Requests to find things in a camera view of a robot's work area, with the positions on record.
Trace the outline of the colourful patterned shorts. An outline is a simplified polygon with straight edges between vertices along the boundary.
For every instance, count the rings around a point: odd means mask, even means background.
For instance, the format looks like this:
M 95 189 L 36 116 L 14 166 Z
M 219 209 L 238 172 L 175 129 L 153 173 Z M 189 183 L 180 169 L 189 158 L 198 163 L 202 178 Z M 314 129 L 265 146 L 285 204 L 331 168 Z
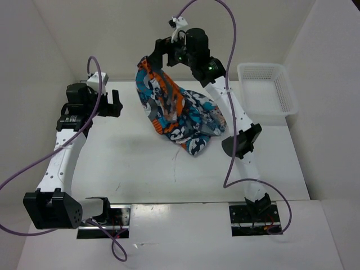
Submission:
M 178 86 L 148 57 L 137 65 L 136 90 L 154 130 L 192 156 L 198 155 L 212 137 L 227 127 L 217 104 L 205 95 Z

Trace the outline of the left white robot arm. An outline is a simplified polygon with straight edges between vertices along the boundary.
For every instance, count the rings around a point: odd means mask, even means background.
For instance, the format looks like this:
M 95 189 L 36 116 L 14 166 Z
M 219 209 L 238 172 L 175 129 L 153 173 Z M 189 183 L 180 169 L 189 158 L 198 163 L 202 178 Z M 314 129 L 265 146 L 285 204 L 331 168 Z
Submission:
M 56 146 L 45 175 L 34 192 L 27 192 L 23 204 L 31 221 L 39 230 L 76 229 L 93 218 L 98 224 L 108 224 L 112 210 L 108 198 L 87 197 L 76 200 L 71 195 L 75 167 L 93 121 L 92 113 L 102 117 L 118 118 L 123 108 L 119 92 L 99 95 L 85 83 L 67 87 L 65 103 L 56 124 Z

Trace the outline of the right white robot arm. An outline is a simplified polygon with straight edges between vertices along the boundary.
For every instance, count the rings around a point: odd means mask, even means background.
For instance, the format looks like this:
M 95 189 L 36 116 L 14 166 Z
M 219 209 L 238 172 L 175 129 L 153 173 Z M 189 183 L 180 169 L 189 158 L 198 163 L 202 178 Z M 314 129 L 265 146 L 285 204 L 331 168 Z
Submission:
M 180 36 L 180 33 L 176 30 L 173 36 L 156 40 L 148 62 L 152 67 L 161 69 L 163 56 L 167 55 L 167 66 L 188 66 L 193 77 L 218 105 L 229 127 L 229 136 L 222 141 L 222 148 L 231 157 L 231 165 L 238 169 L 240 181 L 247 183 L 244 195 L 248 217 L 254 222 L 259 221 L 271 205 L 269 194 L 259 179 L 254 156 L 254 142 L 262 127 L 253 123 L 241 107 L 229 85 L 223 64 L 210 54 L 205 31 L 192 28 L 184 36 Z

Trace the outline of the white plastic basket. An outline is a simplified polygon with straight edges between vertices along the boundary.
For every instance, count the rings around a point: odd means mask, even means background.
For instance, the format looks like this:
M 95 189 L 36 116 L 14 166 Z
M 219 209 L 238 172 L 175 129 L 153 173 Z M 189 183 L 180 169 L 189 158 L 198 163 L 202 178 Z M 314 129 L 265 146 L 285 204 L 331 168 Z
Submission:
M 243 109 L 265 125 L 286 125 L 299 110 L 286 68 L 280 64 L 241 63 L 237 66 Z

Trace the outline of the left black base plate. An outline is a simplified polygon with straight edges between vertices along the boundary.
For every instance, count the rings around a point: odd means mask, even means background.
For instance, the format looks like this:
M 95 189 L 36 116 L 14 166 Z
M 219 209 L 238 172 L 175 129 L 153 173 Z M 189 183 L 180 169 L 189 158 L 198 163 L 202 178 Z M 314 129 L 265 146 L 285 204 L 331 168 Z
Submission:
M 107 217 L 96 217 L 93 221 L 116 239 L 129 238 L 131 220 L 130 205 L 110 205 Z M 108 235 L 95 225 L 82 222 L 76 235 L 78 240 L 108 239 Z

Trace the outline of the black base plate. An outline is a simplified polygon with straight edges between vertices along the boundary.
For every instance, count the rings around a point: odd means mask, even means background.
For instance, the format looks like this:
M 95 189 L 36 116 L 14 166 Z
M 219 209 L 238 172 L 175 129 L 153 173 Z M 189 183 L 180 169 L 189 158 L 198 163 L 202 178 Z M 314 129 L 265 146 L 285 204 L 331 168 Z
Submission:
M 116 239 L 129 238 L 131 220 L 130 205 L 110 205 L 107 217 L 96 217 L 93 221 Z M 108 235 L 95 225 L 82 222 L 76 235 L 78 240 L 108 239 Z
M 272 204 L 255 221 L 251 219 L 245 204 L 229 205 L 231 232 L 233 237 L 263 236 L 282 231 L 277 205 Z

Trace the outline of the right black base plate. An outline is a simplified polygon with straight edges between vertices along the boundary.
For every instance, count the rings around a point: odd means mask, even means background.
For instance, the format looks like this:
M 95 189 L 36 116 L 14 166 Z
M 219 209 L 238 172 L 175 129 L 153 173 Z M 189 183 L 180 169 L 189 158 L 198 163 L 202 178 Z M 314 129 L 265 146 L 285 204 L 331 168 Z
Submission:
M 277 205 L 272 204 L 255 221 L 251 219 L 245 204 L 229 205 L 231 232 L 233 237 L 263 236 L 282 231 Z

